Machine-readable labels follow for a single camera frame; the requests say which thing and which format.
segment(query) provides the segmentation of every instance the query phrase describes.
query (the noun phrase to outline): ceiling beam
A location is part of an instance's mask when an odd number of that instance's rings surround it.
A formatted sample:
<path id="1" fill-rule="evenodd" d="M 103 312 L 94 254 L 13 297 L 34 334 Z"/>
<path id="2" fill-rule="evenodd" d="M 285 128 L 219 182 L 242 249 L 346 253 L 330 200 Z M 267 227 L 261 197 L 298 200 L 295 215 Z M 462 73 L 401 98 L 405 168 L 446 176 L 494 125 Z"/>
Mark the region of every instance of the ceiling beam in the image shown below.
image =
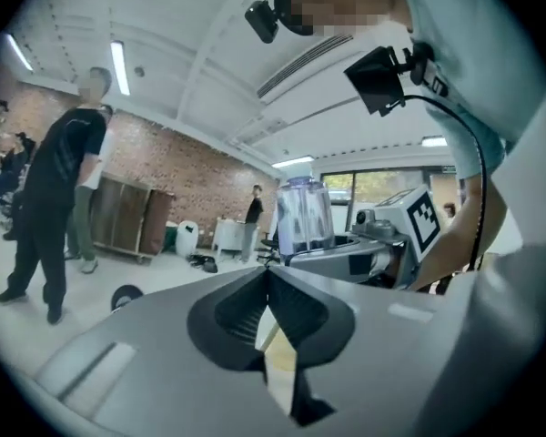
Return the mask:
<path id="1" fill-rule="evenodd" d="M 186 87 L 184 88 L 184 93 L 180 99 L 180 105 L 178 107 L 178 121 L 181 121 L 184 116 L 187 104 L 190 101 L 192 92 L 197 85 L 202 68 L 210 55 L 212 47 L 218 42 L 218 39 L 223 30 L 227 27 L 231 16 L 245 12 L 246 8 L 243 8 L 242 6 L 245 1 L 246 0 L 227 0 L 218 12 L 217 17 L 212 21 L 212 24 L 210 25 L 210 28 L 208 29 L 207 34 L 205 35 L 202 44 L 197 51 L 192 67 L 190 68 Z"/>
<path id="2" fill-rule="evenodd" d="M 56 91 L 67 92 L 68 94 L 76 95 L 76 86 L 65 81 L 57 81 L 37 75 L 26 76 L 22 78 L 21 81 L 34 86 L 46 87 L 48 89 L 54 89 Z M 207 135 L 199 129 L 187 125 L 181 121 L 175 120 L 174 118 L 166 117 L 148 108 L 137 106 L 133 102 L 131 102 L 128 97 L 121 95 L 109 95 L 106 96 L 105 102 L 111 105 L 113 108 L 124 110 L 125 112 L 135 115 L 137 117 L 142 117 L 148 121 L 158 123 L 162 127 L 174 129 L 178 133 L 181 133 L 188 137 L 192 137 L 193 139 L 200 141 L 207 146 L 219 150 L 220 152 L 224 152 L 225 154 L 228 154 L 231 157 L 250 165 L 251 167 L 261 170 L 262 172 L 270 175 L 273 178 L 281 177 L 280 172 L 276 168 L 270 166 L 269 163 L 252 157 L 251 155 L 249 155 L 249 153 L 238 150 L 236 147 L 222 142 L 210 135 Z"/>

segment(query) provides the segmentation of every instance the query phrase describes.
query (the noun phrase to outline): white floor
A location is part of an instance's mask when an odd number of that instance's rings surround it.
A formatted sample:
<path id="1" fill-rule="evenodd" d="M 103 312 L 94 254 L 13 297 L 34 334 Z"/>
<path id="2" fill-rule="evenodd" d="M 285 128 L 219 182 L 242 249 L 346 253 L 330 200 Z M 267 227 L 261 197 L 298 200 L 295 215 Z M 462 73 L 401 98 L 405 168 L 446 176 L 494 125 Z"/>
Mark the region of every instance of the white floor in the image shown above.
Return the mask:
<path id="1" fill-rule="evenodd" d="M 14 242 L 2 240 L 0 228 L 0 292 L 6 287 L 6 278 L 14 267 Z M 218 263 L 218 272 L 243 269 L 230 257 Z M 41 299 L 45 276 L 38 267 L 28 289 L 29 301 L 0 306 L 0 359 L 31 377 L 61 346 L 82 333 L 110 313 L 113 292 L 121 285 L 134 284 L 145 293 L 184 285 L 210 277 L 201 269 L 191 268 L 187 262 L 174 255 L 163 254 L 149 265 L 138 265 L 129 257 L 103 255 L 99 267 L 91 275 L 79 270 L 78 261 L 67 262 L 67 294 L 65 317 L 55 327 L 46 323 L 46 305 Z"/>

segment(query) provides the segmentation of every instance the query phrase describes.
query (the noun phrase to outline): black bag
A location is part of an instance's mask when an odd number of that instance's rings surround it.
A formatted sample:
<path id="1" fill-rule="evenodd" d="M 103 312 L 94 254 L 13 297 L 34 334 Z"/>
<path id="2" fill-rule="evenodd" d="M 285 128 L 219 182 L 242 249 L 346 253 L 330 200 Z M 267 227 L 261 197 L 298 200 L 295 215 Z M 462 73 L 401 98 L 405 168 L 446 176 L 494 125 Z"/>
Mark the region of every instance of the black bag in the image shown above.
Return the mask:
<path id="1" fill-rule="evenodd" d="M 217 262 L 211 256 L 201 256 L 200 254 L 192 254 L 187 257 L 187 261 L 192 267 L 202 268 L 208 273 L 218 273 Z"/>

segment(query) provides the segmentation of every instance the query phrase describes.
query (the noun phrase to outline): gray plastic panel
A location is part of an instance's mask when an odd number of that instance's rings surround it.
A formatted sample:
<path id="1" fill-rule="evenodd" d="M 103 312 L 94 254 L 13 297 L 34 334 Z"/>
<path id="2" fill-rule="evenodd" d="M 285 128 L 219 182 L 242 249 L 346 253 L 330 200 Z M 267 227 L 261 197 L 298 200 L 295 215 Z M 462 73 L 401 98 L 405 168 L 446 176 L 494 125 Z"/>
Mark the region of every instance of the gray plastic panel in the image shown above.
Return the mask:
<path id="1" fill-rule="evenodd" d="M 333 249 L 315 249 L 296 254 L 290 259 L 289 266 L 294 269 L 319 274 L 323 277 L 363 283 L 369 278 L 369 271 L 359 275 L 350 274 L 350 256 L 368 256 L 386 250 L 384 243 L 372 239 L 357 241 Z"/>
<path id="2" fill-rule="evenodd" d="M 77 429 L 66 434 L 107 428 L 142 437 L 452 435 L 506 391 L 546 330 L 546 247 L 460 275 L 445 297 L 269 270 L 295 288 L 308 285 L 342 300 L 355 313 L 356 329 L 336 359 L 303 372 L 311 392 L 335 410 L 319 422 L 299 428 L 270 397 L 260 372 L 220 369 L 188 336 L 195 301 L 251 269 L 134 301 L 72 340 L 40 372 L 39 387 L 26 388 L 39 397 L 41 412 L 56 414 L 65 430 Z M 97 411 L 95 426 L 41 391 L 63 390 L 113 342 L 137 354 Z"/>

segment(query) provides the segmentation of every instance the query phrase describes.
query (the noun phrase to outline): wheel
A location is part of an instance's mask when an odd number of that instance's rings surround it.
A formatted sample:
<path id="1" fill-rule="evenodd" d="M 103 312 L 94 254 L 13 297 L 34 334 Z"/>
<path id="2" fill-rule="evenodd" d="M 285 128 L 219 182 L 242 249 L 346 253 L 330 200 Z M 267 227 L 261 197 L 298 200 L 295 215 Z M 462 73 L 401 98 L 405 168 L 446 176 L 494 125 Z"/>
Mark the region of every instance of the wheel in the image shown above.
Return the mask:
<path id="1" fill-rule="evenodd" d="M 129 302 L 137 300 L 137 298 L 141 298 L 142 296 L 144 296 L 143 291 L 133 285 L 119 287 L 111 297 L 111 312 L 123 308 Z"/>

